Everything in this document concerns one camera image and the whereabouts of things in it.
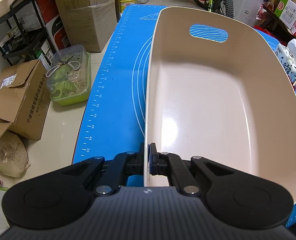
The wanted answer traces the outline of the green white carton box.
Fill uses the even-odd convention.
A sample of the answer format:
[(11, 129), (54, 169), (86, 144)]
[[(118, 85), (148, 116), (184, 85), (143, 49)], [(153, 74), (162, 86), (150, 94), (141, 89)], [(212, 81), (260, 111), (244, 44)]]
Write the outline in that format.
[(291, 29), (296, 22), (296, 4), (292, 0), (280, 0), (274, 14)]

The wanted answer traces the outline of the black metal shelf rack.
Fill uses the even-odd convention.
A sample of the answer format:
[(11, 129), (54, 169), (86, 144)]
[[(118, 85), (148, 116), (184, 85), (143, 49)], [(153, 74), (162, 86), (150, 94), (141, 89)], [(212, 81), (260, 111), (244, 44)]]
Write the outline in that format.
[(0, 2), (0, 52), (11, 66), (39, 58), (51, 63), (55, 47), (35, 0)]

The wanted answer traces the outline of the large taped cardboard box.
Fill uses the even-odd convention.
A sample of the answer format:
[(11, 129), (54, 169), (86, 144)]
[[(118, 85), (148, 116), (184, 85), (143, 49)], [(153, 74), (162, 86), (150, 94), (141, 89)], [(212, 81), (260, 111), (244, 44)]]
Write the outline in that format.
[(72, 46), (103, 51), (117, 25), (115, 0), (55, 0)]

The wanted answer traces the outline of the brown paper sack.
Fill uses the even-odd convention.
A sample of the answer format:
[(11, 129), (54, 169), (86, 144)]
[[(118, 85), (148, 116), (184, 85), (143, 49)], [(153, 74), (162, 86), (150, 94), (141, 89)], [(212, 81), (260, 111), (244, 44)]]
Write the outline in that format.
[(27, 150), (15, 133), (6, 131), (0, 137), (0, 173), (18, 178), (29, 168)]

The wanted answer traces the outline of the blue silicone baking mat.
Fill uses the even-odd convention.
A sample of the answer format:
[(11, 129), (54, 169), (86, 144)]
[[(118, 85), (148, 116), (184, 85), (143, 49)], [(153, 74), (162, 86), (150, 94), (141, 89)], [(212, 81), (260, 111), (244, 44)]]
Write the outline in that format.
[[(132, 5), (123, 13), (96, 74), (76, 142), (74, 163), (113, 159), (145, 144), (149, 58), (158, 5)], [(274, 52), (278, 42), (260, 33)], [(288, 225), (296, 222), (296, 202)]]

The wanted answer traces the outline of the open cardboard box on floor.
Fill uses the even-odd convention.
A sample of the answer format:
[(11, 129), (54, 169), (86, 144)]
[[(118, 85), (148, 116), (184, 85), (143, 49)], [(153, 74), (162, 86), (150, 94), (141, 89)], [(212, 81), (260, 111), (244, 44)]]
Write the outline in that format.
[(0, 74), (0, 138), (6, 132), (40, 140), (50, 104), (46, 69), (40, 60), (17, 64)]

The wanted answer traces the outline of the beige plastic storage bin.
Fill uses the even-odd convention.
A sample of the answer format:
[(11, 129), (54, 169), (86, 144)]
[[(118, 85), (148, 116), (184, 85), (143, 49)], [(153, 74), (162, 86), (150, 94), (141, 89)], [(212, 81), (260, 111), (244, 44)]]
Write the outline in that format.
[(151, 143), (278, 183), (296, 202), (296, 95), (267, 41), (242, 22), (160, 11), (147, 74)]

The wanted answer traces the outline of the green clear lidded container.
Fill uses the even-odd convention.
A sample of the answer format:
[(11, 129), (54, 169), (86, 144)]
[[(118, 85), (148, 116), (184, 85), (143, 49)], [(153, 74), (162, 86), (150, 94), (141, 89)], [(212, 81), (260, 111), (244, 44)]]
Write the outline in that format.
[(91, 56), (78, 44), (55, 53), (46, 73), (51, 101), (68, 106), (88, 100), (91, 91)]

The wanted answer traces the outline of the white tissue pack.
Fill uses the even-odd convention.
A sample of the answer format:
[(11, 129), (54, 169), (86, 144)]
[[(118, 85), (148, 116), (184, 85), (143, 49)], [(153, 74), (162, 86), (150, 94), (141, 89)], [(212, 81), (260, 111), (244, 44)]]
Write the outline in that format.
[(296, 39), (288, 42), (287, 46), (278, 44), (274, 50), (281, 66), (289, 77), (292, 85), (296, 86)]

